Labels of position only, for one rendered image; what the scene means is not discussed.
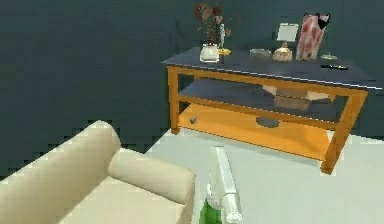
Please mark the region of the beige sofa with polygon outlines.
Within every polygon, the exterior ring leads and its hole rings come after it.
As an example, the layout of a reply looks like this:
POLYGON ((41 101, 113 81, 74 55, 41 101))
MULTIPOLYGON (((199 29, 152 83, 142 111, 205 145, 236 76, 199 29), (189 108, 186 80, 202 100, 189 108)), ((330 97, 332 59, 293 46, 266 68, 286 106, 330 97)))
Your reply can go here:
POLYGON ((192 224, 195 174, 97 121, 0 181, 0 224, 192 224))

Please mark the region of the orange table with dark top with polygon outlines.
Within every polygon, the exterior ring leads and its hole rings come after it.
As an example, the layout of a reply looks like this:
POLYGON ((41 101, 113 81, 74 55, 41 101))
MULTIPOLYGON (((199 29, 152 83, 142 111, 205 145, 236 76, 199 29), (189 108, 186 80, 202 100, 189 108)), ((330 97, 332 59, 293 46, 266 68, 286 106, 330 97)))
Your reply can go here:
POLYGON ((383 90, 353 62, 316 59, 253 60, 234 50, 218 63, 203 63, 194 47, 164 61, 167 67, 171 132, 187 128, 303 156, 333 172, 346 140, 371 90, 383 90), (348 70, 321 68, 342 65, 348 70), (325 93, 307 111, 278 107, 262 86, 325 93), (195 124, 190 118, 197 116, 195 124), (266 128, 257 117, 279 121, 266 128))

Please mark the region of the white vase with dried flowers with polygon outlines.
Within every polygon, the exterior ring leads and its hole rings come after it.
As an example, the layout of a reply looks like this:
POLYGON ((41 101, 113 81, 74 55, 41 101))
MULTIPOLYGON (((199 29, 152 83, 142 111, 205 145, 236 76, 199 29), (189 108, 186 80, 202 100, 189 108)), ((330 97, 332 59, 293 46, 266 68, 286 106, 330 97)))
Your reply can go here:
POLYGON ((225 23, 220 0, 197 3, 194 7, 194 17, 200 22, 199 30, 205 35, 199 59, 203 63, 217 63, 221 56, 218 52, 219 25, 225 24, 225 39, 231 35, 231 29, 225 23))

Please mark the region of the small statuette on yellow base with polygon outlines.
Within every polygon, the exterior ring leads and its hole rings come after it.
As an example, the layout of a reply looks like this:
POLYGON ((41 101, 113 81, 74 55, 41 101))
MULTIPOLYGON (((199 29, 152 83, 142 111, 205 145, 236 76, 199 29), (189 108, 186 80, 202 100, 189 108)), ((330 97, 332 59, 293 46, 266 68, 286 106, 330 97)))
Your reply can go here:
POLYGON ((225 36, 226 36, 226 30, 225 30, 225 24, 224 23, 221 23, 219 25, 219 44, 218 44, 218 52, 220 55, 229 55, 231 53, 231 50, 229 49, 226 49, 224 47, 224 43, 225 43, 225 36))

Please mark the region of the dark grey oval plate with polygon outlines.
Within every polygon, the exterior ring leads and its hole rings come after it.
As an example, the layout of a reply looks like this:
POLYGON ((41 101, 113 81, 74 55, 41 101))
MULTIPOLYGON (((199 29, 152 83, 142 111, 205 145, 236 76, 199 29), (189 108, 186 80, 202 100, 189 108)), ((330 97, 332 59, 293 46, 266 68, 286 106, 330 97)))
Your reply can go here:
POLYGON ((256 122, 266 128, 276 128, 279 126, 278 120, 266 117, 257 117, 256 122))

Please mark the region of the grey-green bowl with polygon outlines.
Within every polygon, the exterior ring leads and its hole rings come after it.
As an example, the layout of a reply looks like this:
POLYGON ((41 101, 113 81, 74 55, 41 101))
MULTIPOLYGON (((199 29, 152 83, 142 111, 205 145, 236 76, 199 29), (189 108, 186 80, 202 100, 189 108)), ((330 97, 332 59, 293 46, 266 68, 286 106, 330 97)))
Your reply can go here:
POLYGON ((249 53, 253 60, 269 60, 272 55, 270 50, 259 48, 251 49, 249 53))

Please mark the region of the green bottle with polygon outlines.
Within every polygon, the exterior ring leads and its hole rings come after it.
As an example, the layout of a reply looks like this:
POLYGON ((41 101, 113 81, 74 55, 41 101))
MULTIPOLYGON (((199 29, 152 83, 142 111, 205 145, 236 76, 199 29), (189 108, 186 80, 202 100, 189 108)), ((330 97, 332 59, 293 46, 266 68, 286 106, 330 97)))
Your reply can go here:
POLYGON ((210 184, 207 184, 206 198, 200 210, 199 224, 222 224, 221 208, 212 195, 210 184))

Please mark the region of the open brown cardboard box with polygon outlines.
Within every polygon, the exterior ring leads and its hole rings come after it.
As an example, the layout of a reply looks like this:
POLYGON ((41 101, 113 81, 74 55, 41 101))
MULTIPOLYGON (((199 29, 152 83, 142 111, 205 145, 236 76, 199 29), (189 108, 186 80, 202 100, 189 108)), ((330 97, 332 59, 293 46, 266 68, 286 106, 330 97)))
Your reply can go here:
POLYGON ((276 106, 300 111, 307 111, 312 103, 329 98, 325 93, 297 88, 278 88, 267 85, 263 85, 262 88, 274 96, 276 106))

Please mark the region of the small lamp with white shade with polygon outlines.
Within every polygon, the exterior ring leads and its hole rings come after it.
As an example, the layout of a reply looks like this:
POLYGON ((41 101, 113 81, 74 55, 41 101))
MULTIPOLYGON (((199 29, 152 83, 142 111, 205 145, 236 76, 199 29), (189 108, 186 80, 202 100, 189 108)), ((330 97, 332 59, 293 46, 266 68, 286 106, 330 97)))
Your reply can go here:
POLYGON ((277 62, 289 62, 292 60, 293 53, 288 47, 289 42, 295 42, 299 25, 291 23, 281 23, 278 29, 277 41, 281 42, 280 48, 276 49, 272 59, 277 62))

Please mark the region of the pink patterned bag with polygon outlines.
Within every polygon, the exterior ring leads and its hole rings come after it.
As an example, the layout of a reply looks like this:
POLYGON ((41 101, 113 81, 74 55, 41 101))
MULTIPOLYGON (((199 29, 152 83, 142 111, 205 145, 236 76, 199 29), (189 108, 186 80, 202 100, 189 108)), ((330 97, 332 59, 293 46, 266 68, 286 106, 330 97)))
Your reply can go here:
POLYGON ((305 14, 303 16, 302 28, 297 45, 296 59, 299 61, 314 60, 322 43, 322 38, 331 15, 327 14, 305 14))

